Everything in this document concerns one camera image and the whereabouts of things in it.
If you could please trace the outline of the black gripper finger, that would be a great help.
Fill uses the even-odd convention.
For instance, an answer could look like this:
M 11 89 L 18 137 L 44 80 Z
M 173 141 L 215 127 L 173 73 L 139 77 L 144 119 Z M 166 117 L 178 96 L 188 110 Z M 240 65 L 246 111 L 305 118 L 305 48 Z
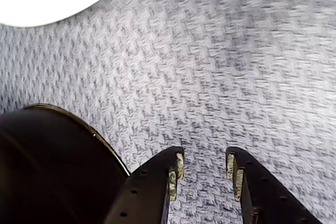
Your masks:
M 251 154 L 226 149 L 226 176 L 233 181 L 243 223 L 320 223 L 320 221 Z
M 126 179 L 104 222 L 167 223 L 183 176 L 184 149 L 172 146 L 159 152 Z

